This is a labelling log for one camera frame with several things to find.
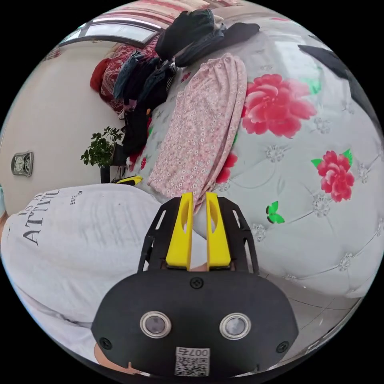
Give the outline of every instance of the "yellow object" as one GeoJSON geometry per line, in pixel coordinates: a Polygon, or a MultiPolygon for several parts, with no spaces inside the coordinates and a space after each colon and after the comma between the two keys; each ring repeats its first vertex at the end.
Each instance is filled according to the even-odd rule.
{"type": "Polygon", "coordinates": [[[193,228],[193,194],[183,193],[166,262],[170,267],[186,268],[191,264],[193,228]]]}
{"type": "Polygon", "coordinates": [[[141,176],[131,176],[131,177],[127,177],[125,179],[121,179],[119,181],[116,182],[116,184],[123,184],[123,183],[128,183],[129,181],[134,181],[134,185],[136,184],[139,184],[141,181],[143,180],[143,178],[141,176]]]}
{"type": "Polygon", "coordinates": [[[208,270],[228,267],[231,263],[231,256],[217,194],[207,192],[206,198],[208,270]]]}

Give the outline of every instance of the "pink floral pants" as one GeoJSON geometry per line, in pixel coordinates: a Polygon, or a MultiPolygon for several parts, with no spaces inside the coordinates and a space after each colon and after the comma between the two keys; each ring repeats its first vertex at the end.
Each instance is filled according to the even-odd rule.
{"type": "Polygon", "coordinates": [[[196,213],[230,153],[246,90],[245,65],[237,56],[202,64],[177,96],[148,185],[169,198],[192,192],[196,213]]]}

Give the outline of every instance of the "screw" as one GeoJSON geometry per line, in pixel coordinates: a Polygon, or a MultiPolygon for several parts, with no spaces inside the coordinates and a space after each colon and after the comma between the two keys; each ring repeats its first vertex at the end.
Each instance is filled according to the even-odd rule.
{"type": "Polygon", "coordinates": [[[189,285],[193,289],[200,289],[204,285],[204,281],[200,277],[192,277],[191,281],[189,282],[189,285]]]}
{"type": "Polygon", "coordinates": [[[280,343],[277,348],[276,348],[276,352],[277,353],[283,353],[285,352],[289,347],[289,343],[288,341],[283,341],[282,343],[280,343]]]}
{"type": "Polygon", "coordinates": [[[100,338],[100,345],[104,349],[112,349],[112,343],[105,337],[100,338]]]}

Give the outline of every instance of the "white wall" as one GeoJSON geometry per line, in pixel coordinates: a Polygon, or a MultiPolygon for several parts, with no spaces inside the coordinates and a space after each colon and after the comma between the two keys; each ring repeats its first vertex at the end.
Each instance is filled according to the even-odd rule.
{"type": "Polygon", "coordinates": [[[41,63],[28,78],[4,123],[0,184],[8,213],[23,209],[41,191],[100,182],[98,167],[80,160],[94,132],[122,127],[118,115],[89,85],[95,66],[113,43],[83,42],[41,63]],[[34,152],[30,178],[13,176],[16,152],[34,152]]]}

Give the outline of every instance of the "window frame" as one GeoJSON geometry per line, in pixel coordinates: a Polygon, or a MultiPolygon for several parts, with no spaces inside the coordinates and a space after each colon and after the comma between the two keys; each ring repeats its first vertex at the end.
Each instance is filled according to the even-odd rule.
{"type": "Polygon", "coordinates": [[[71,34],[66,36],[60,43],[59,47],[63,47],[69,44],[74,44],[77,42],[84,42],[84,41],[110,41],[114,43],[123,43],[123,44],[129,44],[136,48],[144,48],[155,36],[157,36],[163,28],[147,23],[140,20],[130,19],[130,18],[122,18],[122,17],[110,17],[105,19],[93,19],[89,21],[88,23],[84,24],[80,28],[77,28],[75,31],[73,31],[71,34]],[[141,29],[145,29],[148,31],[151,31],[152,33],[150,36],[148,36],[145,40],[139,41],[135,39],[129,39],[122,36],[113,36],[113,35],[92,35],[92,36],[86,36],[86,33],[89,29],[89,27],[94,25],[106,25],[106,24],[121,24],[125,26],[134,26],[141,29]],[[77,33],[80,30],[80,34],[77,38],[69,39],[72,35],[77,33]]]}

